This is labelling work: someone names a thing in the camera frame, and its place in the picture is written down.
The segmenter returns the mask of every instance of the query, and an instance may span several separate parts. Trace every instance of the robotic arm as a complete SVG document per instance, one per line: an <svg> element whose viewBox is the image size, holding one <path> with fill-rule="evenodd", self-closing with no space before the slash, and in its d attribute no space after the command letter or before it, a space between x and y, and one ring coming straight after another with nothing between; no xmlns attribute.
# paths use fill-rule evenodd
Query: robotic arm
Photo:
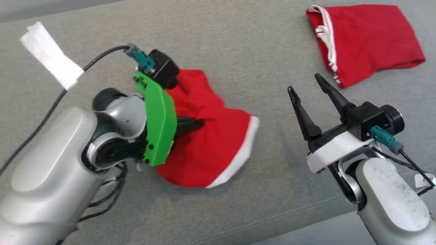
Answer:
<svg viewBox="0 0 436 245"><path fill-rule="evenodd" d="M404 147L392 136L404 130L400 112L391 105L379 108L370 102L356 106L320 74L315 78L338 110L342 124L323 133L301 106L295 90L288 88L301 132L308 141L310 170L318 174L330 170L346 200L357 205L358 215L378 245L435 244L434 216L376 143L405 155ZM422 172L413 165L410 168Z"/></svg>
<svg viewBox="0 0 436 245"><path fill-rule="evenodd" d="M134 80L141 93L107 88L94 98L93 112L72 107L61 114L13 173L0 204L0 244L61 244L78 222L95 216L81 218L99 204L90 202L110 168L125 175L129 161L163 164L177 137L202 126L177 117L164 91L177 85L179 73L168 56L158 50L146 55L133 44L124 52L138 63Z"/></svg>

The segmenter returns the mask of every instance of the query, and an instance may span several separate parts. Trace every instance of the red garment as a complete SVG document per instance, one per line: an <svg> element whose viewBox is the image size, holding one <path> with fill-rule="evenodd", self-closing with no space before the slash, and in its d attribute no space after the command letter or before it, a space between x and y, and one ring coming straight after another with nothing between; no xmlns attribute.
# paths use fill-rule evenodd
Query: red garment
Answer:
<svg viewBox="0 0 436 245"><path fill-rule="evenodd" d="M426 58L397 6L312 5L306 11L326 66L342 88L384 69L412 68Z"/></svg>
<svg viewBox="0 0 436 245"><path fill-rule="evenodd" d="M203 119L204 125L177 139L166 163L157 171L183 187L225 183L248 159L259 119L226 108L203 71L180 70L177 79L177 87L167 90L177 115Z"/></svg>

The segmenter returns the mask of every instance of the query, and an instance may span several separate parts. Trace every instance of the folded red cloth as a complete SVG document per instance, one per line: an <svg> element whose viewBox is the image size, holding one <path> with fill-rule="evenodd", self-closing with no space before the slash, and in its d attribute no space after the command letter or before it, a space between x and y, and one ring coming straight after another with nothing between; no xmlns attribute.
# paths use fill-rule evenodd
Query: folded red cloth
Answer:
<svg viewBox="0 0 436 245"><path fill-rule="evenodd" d="M312 5L306 11L326 66L342 88L378 70L412 68L426 58L415 32L393 5Z"/></svg>
<svg viewBox="0 0 436 245"><path fill-rule="evenodd" d="M202 119L201 128L177 139L157 172L183 187L211 188L227 182L251 153L259 119L226 108L200 70L180 70L173 97L178 116Z"/></svg>

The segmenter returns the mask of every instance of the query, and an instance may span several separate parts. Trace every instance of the gray fabric surface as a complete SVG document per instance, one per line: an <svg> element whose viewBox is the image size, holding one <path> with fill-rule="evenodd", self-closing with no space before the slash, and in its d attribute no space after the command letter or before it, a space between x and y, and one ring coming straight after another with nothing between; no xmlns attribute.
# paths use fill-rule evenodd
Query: gray fabric surface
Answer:
<svg viewBox="0 0 436 245"><path fill-rule="evenodd" d="M183 189L153 169L138 173L131 167L115 207L80 224L66 245L246 245L349 212L353 207L344 201L332 176L312 174L307 167L307 144L286 88L294 86L322 129L339 123L334 106L313 77L317 72L330 75L305 9L311 4L368 2L400 6L427 62L413 69L378 72L342 92L356 104L369 100L398 108L406 123L398 140L410 157L435 172L436 50L430 24L434 12L405 0L128 0L0 24L0 160L4 162L33 131L61 91L19 41L26 27L40 20L80 66L129 42L143 49L158 48L181 68L204 70L228 107L244 109L261 120L250 160L229 183L210 190ZM133 60L122 52L101 60L66 95L50 122L73 105L90 109L93 96L104 88L135 92L133 67ZM0 198L13 169L14 165L0 178ZM414 173L399 170L412 180Z"/></svg>

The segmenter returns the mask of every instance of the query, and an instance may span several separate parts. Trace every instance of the camera lens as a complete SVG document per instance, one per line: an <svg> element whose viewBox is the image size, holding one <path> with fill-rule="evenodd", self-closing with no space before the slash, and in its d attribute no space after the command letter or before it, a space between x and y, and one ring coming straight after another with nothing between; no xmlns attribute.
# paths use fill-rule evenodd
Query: camera lens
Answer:
<svg viewBox="0 0 436 245"><path fill-rule="evenodd" d="M389 128L386 130L392 135L396 135L404 130L404 119L401 113L391 105L384 105L380 107L386 113L386 118L389 121Z"/></svg>

